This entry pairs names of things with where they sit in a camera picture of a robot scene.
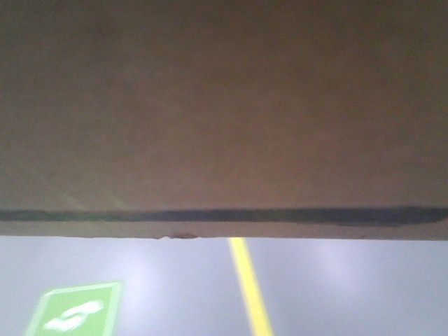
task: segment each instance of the dark stripe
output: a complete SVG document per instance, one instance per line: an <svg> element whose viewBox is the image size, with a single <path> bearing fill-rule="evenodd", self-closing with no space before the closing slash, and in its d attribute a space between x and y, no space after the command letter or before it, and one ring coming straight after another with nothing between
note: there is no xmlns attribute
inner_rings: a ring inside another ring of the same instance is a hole
<svg viewBox="0 0 448 336"><path fill-rule="evenodd" d="M434 223L448 208L210 209L173 211L40 211L2 210L0 221L21 222L293 222L348 226L400 226Z"/></svg>

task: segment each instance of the yellow floor marking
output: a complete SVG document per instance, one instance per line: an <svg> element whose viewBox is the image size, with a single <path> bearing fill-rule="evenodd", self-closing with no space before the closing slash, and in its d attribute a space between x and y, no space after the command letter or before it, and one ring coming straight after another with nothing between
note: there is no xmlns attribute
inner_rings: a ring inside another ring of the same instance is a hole
<svg viewBox="0 0 448 336"><path fill-rule="evenodd" d="M246 241L244 238L233 237L229 238L229 245L238 274L239 287L246 304L252 335L274 336Z"/></svg>

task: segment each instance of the green sign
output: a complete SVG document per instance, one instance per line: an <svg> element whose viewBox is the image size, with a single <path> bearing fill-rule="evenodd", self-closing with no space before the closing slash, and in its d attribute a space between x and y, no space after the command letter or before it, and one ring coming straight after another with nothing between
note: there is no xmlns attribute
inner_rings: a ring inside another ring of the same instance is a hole
<svg viewBox="0 0 448 336"><path fill-rule="evenodd" d="M117 281L45 293L25 336L111 336L121 286Z"/></svg>

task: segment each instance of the gray floor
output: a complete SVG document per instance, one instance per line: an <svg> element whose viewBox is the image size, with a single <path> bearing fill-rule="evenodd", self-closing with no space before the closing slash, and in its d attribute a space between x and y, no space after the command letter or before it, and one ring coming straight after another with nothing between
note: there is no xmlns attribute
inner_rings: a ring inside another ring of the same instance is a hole
<svg viewBox="0 0 448 336"><path fill-rule="evenodd" d="M274 333L446 335L447 242L248 239ZM42 292L122 279L117 336L250 335L225 239L0 237L2 335Z"/></svg>

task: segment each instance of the brown cardboard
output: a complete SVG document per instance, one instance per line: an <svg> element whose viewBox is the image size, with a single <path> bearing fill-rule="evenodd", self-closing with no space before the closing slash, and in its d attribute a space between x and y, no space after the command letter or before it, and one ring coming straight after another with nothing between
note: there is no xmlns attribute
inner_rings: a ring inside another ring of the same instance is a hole
<svg viewBox="0 0 448 336"><path fill-rule="evenodd" d="M447 7L1 5L3 210L447 207ZM0 235L446 239L292 223L0 223Z"/></svg>

